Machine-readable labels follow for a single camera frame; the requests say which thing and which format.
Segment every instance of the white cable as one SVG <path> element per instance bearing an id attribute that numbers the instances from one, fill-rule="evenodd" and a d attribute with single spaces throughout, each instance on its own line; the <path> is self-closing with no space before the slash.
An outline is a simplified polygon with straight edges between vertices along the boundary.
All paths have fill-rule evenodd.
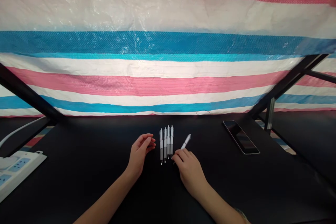
<path id="1" fill-rule="evenodd" d="M 37 119 L 37 120 L 35 120 L 35 121 L 32 121 L 32 122 L 30 122 L 30 123 L 27 123 L 27 124 L 23 125 L 22 127 L 18 128 L 18 129 L 16 129 L 16 130 L 14 130 L 12 133 L 9 133 L 7 136 L 5 136 L 4 139 L 2 139 L 2 140 L 0 141 L 0 148 L 1 148 L 1 146 L 4 144 L 4 142 L 6 142 L 6 140 L 7 140 L 8 138 L 10 138 L 12 135 L 14 135 L 16 132 L 18 132 L 19 130 L 23 129 L 24 127 L 27 127 L 27 126 L 30 125 L 30 124 L 33 124 L 33 123 L 35 123 L 35 122 L 41 120 L 42 118 L 45 118 L 45 116 L 43 116 L 43 117 L 41 117 L 41 118 L 39 118 L 39 119 Z"/>

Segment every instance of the black table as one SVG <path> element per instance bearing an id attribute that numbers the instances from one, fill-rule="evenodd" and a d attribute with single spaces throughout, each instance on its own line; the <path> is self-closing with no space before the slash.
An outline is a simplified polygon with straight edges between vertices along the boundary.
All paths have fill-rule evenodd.
<path id="1" fill-rule="evenodd" d="M 275 112 L 272 129 L 336 188 L 335 110 Z"/>
<path id="2" fill-rule="evenodd" d="M 242 114 L 68 118 L 32 151 L 48 158 L 2 203 L 5 223 L 72 223 L 127 166 L 140 134 L 173 125 L 174 150 L 187 146 L 198 157 L 208 182 L 252 223 L 298 223 L 335 218 L 332 198 L 301 163 L 260 126 Z M 243 155 L 222 126 L 240 120 L 260 150 Z M 145 160 L 141 177 L 111 223 L 212 223 L 184 188 L 176 165 L 160 165 L 159 148 Z"/>
<path id="3" fill-rule="evenodd" d="M 0 141 L 14 130 L 37 119 L 36 117 L 0 118 Z M 0 148 L 0 157 L 14 154 L 49 123 L 48 118 L 43 118 L 12 135 Z"/>

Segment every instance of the phone screen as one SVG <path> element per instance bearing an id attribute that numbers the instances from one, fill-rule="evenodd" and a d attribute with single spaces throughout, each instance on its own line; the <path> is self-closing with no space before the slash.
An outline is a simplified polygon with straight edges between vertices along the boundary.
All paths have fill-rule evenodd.
<path id="1" fill-rule="evenodd" d="M 236 121 L 223 121 L 223 123 L 244 154 L 260 153 Z"/>

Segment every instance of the finger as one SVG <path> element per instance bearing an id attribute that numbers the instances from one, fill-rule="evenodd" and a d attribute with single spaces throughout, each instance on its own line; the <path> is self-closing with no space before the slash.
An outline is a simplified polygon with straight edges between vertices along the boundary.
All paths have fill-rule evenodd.
<path id="1" fill-rule="evenodd" d="M 183 161 L 180 158 L 180 156 L 175 154 L 171 159 L 177 164 L 178 168 L 180 169 L 181 166 L 183 165 Z"/>
<path id="2" fill-rule="evenodd" d="M 175 154 L 179 155 L 183 162 L 185 162 L 187 160 L 187 158 L 188 158 L 187 155 L 186 155 L 186 153 L 183 150 L 181 150 L 181 149 L 177 150 L 175 152 Z"/>
<path id="3" fill-rule="evenodd" d="M 191 157 L 189 151 L 186 148 L 183 149 L 183 152 L 187 155 L 188 158 Z"/>
<path id="4" fill-rule="evenodd" d="M 197 157 L 192 152 L 189 152 L 189 153 L 194 159 L 196 159 L 198 161 Z"/>
<path id="5" fill-rule="evenodd" d="M 135 143 L 140 144 L 142 141 L 146 140 L 148 137 L 153 137 L 154 135 L 151 133 L 147 134 L 142 134 L 141 136 L 138 137 L 138 139 L 135 141 Z"/>
<path id="6" fill-rule="evenodd" d="M 154 150 L 155 149 L 155 146 L 150 146 L 146 149 L 146 155 L 148 152 L 150 152 L 151 150 Z"/>
<path id="7" fill-rule="evenodd" d="M 148 147 L 151 147 L 151 146 L 156 146 L 156 143 L 150 142 Z"/>
<path id="8" fill-rule="evenodd" d="M 151 137 L 147 137 L 147 139 L 143 142 L 139 149 L 142 151 L 146 151 L 148 145 L 151 143 L 151 139 Z"/>

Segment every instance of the striped tarp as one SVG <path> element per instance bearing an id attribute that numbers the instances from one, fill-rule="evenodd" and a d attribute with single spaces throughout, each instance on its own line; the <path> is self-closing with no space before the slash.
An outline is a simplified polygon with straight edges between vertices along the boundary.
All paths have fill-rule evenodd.
<path id="1" fill-rule="evenodd" d="M 0 62 L 65 115 L 246 112 L 336 51 L 336 0 L 0 0 Z M 315 69 L 336 75 L 336 56 Z M 306 76 L 276 110 L 336 109 Z M 0 89 L 0 116 L 40 113 Z"/>

